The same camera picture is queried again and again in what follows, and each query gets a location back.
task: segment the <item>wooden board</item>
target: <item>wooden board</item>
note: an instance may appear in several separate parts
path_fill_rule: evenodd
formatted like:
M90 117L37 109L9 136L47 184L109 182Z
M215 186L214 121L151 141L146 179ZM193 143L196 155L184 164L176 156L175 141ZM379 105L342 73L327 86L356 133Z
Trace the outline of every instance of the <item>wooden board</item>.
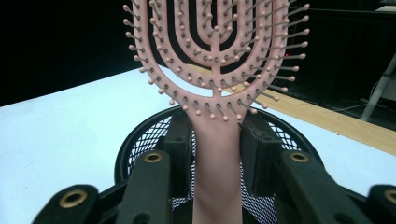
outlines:
M244 87L240 85L237 89L241 91ZM268 90L265 93L278 96L280 100L275 102L260 95L257 101L267 104L276 111L396 156L396 132L392 130L354 119L317 105L311 105L281 93Z

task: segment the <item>vented hairbrush head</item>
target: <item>vented hairbrush head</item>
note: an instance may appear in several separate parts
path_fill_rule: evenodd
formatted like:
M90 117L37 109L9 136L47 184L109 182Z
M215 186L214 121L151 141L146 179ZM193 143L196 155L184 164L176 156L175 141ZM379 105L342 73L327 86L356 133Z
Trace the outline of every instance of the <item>vented hairbrush head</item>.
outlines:
M309 8L305 5L289 12L293 2L133 0L123 6L133 18L123 22L133 28L126 36L134 40L129 49L137 52L134 60L143 64L140 72L149 75L148 83L156 84L159 94L171 97L170 105L182 105L195 130L194 223L242 223L238 122L248 110L257 113L250 105L259 95L279 100L265 93L267 88L287 91L271 84L275 78L295 79L276 76L279 70L299 70L298 66L282 66L283 60L305 58L305 54L285 55L287 49L307 46L307 42L287 46L288 38L309 33L306 29L288 34L290 26L308 20L305 16L289 21L288 16ZM150 41L155 42L155 49ZM175 44L182 54L175 50ZM212 95L198 95L179 87L162 71L153 51L179 78L212 90ZM210 74L188 65L191 62ZM236 91L238 85L244 89ZM224 89L231 94L222 94Z

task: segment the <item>metal stand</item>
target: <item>metal stand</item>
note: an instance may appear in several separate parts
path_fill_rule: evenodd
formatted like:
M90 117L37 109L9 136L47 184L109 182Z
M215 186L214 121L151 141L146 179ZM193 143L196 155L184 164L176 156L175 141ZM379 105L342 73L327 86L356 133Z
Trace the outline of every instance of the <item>metal stand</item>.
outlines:
M378 103L379 98L382 96L382 92L387 87L390 81L390 78L395 70L395 67L396 67L396 52L393 55L393 59L392 61L390 61L387 70L385 71L384 74L382 74L382 77L379 79L378 85L375 87L375 91L373 95L370 97L369 103L367 104L363 114L361 115L361 120L367 121L370 118L376 104Z

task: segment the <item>dark backdrop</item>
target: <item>dark backdrop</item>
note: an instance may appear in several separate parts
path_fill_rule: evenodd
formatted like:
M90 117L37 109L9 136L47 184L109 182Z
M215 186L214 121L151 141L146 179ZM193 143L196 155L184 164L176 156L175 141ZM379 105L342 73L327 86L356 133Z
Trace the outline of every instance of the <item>dark backdrop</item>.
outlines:
M136 68L124 0L2 2L0 105Z
M370 11L378 7L375 0L300 0L295 5L305 2L315 8ZM124 35L122 5L126 3L130 1L2 1L0 105L138 67ZM312 15L307 24L310 45L304 49L308 56L299 63L297 80L320 104L329 97L367 96L396 50L392 18Z

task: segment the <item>metal ring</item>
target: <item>metal ring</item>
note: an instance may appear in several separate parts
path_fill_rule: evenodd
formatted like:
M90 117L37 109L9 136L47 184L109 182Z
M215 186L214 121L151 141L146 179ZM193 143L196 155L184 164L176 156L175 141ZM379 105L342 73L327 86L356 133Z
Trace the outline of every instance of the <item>metal ring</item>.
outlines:
M147 156L145 156L145 161L146 162L157 162L160 161L163 158L163 156L159 153L149 153Z
M309 161L309 158L305 154L300 153L300 152L290 153L290 157L292 160L298 161L298 162L308 162Z
M73 189L67 192L59 201L62 208L71 208L79 205L87 199L87 192L83 189Z
M396 203L396 189L387 189L384 192L385 197L392 203Z

